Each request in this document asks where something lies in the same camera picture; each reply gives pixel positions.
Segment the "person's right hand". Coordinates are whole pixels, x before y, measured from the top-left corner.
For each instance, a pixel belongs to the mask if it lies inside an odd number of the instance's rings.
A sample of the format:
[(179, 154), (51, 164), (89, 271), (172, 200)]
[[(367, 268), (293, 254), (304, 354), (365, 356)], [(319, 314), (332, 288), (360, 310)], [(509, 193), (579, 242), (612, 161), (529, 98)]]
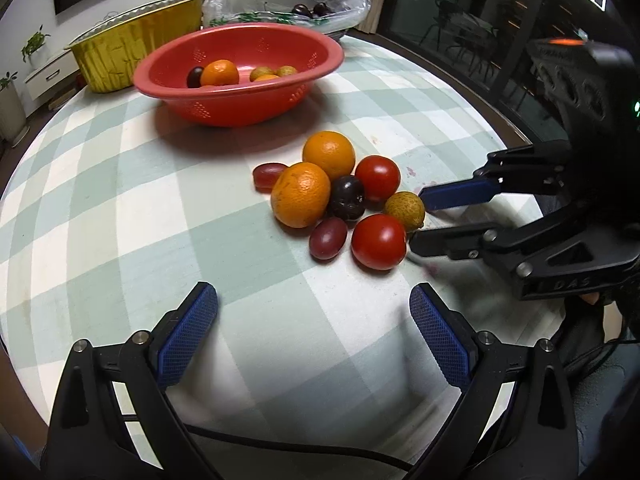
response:
[(596, 304), (599, 298), (600, 294), (598, 292), (590, 292), (589, 294), (582, 295), (582, 300), (588, 302), (588, 304)]

